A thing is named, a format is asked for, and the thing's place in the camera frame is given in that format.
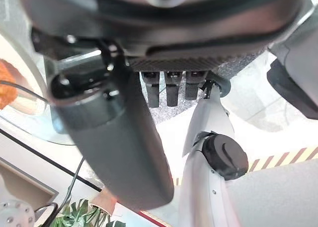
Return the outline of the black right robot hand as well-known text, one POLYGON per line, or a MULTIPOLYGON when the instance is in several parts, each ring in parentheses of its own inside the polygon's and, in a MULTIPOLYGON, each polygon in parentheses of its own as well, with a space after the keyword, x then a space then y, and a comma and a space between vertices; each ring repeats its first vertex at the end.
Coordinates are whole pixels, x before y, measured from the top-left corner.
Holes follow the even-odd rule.
POLYGON ((48 96, 119 202, 168 204, 174 186, 140 73, 205 72, 279 38, 305 0, 20 0, 48 96))

